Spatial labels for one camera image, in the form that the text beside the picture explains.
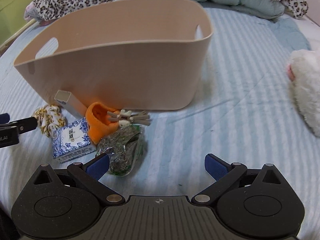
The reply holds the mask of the leopard print hair scrunchie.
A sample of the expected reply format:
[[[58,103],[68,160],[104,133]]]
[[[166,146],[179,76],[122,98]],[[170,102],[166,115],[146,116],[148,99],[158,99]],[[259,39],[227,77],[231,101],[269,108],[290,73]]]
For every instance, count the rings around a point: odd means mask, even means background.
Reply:
[[[38,108],[33,117],[37,120],[37,126],[43,135],[51,138],[54,132],[66,125],[66,119],[57,105],[45,105]]]

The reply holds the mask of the blue white porcelain-pattern box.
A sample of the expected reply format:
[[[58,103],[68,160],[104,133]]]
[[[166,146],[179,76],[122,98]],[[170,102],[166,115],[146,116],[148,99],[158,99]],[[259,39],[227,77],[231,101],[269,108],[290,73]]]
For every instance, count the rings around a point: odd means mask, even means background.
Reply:
[[[54,131],[52,136],[53,158],[65,163],[96,151],[88,136],[86,118],[75,120]]]

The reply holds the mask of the clear bag of dried herbs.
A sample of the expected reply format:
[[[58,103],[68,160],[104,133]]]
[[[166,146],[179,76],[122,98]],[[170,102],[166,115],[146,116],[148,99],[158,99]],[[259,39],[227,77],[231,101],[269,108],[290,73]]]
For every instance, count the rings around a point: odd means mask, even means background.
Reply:
[[[108,173],[124,177],[133,170],[144,152],[144,128],[131,125],[101,139],[96,155],[106,153],[109,157]]]

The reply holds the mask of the orange knitted pouch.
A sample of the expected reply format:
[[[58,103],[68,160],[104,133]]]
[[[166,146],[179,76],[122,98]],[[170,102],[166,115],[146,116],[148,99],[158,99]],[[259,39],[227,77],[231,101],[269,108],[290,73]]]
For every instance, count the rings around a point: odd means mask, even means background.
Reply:
[[[120,113],[117,109],[107,107],[100,102],[91,104],[86,111],[85,118],[88,123],[88,136],[95,145],[99,144],[100,140],[105,136],[116,132],[119,127],[118,122],[111,122],[109,120],[111,116],[108,112],[115,115]]]

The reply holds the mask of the tall white carton box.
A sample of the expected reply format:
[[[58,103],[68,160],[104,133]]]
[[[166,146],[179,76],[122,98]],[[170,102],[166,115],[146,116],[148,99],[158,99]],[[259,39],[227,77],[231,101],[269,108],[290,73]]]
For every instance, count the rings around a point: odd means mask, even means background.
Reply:
[[[80,119],[85,117],[87,107],[71,92],[58,90],[54,96],[54,100],[75,118]]]

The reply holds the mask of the blue striped bed sheet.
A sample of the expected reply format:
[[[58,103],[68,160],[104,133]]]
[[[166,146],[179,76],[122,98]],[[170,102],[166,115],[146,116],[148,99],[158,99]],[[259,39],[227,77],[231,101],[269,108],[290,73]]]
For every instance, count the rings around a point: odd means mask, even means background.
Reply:
[[[266,20],[213,8],[208,14],[215,33],[194,101],[152,115],[135,175],[104,177],[127,195],[172,194],[169,204],[134,197],[84,239],[217,239],[219,224],[207,210],[184,203],[211,183],[207,152],[251,167],[274,162],[305,206],[300,237],[319,239],[319,139],[294,107],[283,72],[289,50]]]

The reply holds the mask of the pink cloth under blanket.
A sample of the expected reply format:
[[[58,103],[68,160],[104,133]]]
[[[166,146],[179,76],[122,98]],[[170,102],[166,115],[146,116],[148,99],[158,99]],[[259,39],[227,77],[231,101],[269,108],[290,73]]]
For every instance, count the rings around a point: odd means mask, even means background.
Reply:
[[[24,11],[24,16],[23,18],[29,22],[31,20],[37,20],[38,19],[38,13],[37,10],[35,8],[35,5],[33,4],[33,2],[30,2],[29,5],[27,5],[27,7],[25,8]]]

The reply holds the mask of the beige plastic storage basket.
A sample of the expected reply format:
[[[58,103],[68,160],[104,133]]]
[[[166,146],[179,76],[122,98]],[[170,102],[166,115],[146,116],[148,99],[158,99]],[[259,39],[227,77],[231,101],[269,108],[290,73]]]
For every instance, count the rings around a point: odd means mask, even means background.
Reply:
[[[177,110],[193,99],[213,35],[191,0],[122,0],[70,13],[41,31],[14,67],[47,103]]]

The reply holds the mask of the white plush toy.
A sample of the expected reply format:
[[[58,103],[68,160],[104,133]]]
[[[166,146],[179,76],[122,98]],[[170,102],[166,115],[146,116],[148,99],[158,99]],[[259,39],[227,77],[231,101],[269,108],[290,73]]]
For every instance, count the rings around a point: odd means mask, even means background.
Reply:
[[[287,65],[298,110],[319,137],[319,50],[295,50]]]

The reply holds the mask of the teal quilted comforter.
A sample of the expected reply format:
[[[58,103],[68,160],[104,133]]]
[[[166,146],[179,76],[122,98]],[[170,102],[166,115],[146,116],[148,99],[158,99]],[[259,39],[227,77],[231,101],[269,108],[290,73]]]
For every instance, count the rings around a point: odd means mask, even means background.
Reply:
[[[282,16],[285,6],[274,0],[193,0],[204,7],[238,11],[266,20]]]

